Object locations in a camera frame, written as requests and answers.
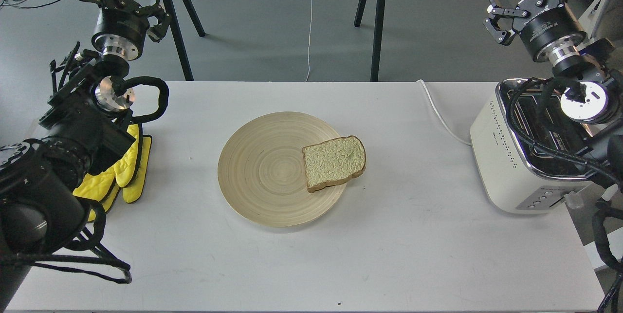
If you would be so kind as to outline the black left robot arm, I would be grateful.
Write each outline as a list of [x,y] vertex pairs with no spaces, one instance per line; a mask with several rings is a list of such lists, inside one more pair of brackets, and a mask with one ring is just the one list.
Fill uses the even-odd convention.
[[42,138],[1,147],[1,310],[32,267],[83,273],[120,284],[130,265],[102,245],[103,206],[75,196],[87,175],[113,166],[137,142],[130,124],[160,118],[169,88],[153,76],[128,78],[146,38],[160,42],[172,15],[160,0],[80,0],[98,5],[93,49],[80,44],[52,61],[53,95]]

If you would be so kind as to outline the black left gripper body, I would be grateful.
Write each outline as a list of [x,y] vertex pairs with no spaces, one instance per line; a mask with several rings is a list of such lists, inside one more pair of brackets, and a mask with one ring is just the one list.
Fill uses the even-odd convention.
[[122,48],[125,60],[136,60],[143,55],[148,28],[148,21],[133,12],[101,8],[91,39],[92,45],[100,52],[104,52],[109,45]]

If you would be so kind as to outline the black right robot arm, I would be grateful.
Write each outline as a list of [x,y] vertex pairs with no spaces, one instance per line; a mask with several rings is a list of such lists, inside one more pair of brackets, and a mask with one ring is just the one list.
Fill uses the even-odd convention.
[[622,0],[594,0],[577,18],[568,0],[489,0],[484,20],[498,44],[521,39],[550,78],[499,82],[470,127],[470,140],[490,202],[507,213],[542,215],[581,207],[581,191],[605,189],[592,218],[594,244],[616,271],[598,307],[618,309],[622,256],[615,256],[605,220],[621,219],[612,195],[622,190],[622,71],[608,60],[622,47]]

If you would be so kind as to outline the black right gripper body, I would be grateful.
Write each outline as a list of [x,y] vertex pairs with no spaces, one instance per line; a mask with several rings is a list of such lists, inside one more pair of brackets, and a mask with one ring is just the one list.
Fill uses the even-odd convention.
[[529,11],[527,18],[517,18],[517,32],[534,62],[552,64],[578,55],[577,47],[587,37],[565,4]]

